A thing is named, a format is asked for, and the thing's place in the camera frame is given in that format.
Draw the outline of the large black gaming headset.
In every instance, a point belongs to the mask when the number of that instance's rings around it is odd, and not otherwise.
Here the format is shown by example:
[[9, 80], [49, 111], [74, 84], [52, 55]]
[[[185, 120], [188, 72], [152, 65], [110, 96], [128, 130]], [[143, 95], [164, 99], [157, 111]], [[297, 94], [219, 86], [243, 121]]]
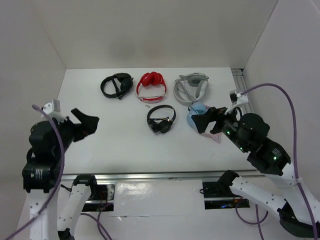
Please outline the large black gaming headset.
[[[115, 93], [110, 94], [105, 92], [105, 87], [108, 83], [112, 83], [115, 89]], [[128, 73], [115, 73], [106, 77], [100, 84], [100, 90], [102, 94], [108, 99], [122, 100], [133, 87], [133, 77]]]

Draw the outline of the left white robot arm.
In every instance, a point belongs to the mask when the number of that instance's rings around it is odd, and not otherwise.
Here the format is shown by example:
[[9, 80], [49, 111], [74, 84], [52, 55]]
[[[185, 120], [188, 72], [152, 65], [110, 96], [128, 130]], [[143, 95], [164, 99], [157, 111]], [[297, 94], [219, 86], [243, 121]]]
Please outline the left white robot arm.
[[44, 118], [30, 129], [30, 150], [22, 170], [23, 188], [29, 198], [30, 239], [73, 240], [75, 228], [87, 200], [97, 197], [99, 187], [93, 174], [80, 174], [72, 183], [69, 199], [58, 215], [58, 194], [65, 166], [65, 153], [71, 143], [94, 134], [99, 118], [82, 113], [77, 108], [71, 113], [79, 120], [73, 123], [63, 117], [52, 104], [36, 105]]

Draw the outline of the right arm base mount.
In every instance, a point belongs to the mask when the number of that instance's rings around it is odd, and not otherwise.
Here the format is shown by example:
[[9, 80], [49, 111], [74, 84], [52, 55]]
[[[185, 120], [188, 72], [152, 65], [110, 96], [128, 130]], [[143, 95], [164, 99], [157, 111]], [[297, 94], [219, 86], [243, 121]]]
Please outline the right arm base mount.
[[249, 208], [250, 203], [242, 196], [231, 192], [232, 181], [239, 175], [227, 170], [217, 181], [203, 182], [199, 193], [204, 197], [206, 210], [222, 210], [235, 208]]

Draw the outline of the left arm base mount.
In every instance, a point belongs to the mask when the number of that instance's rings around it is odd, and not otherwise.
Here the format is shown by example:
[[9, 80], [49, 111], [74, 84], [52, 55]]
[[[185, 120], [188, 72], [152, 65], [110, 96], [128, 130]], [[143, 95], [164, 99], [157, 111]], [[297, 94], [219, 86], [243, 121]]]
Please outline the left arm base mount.
[[114, 196], [114, 184], [93, 184], [93, 192], [83, 205], [82, 212], [112, 212]]

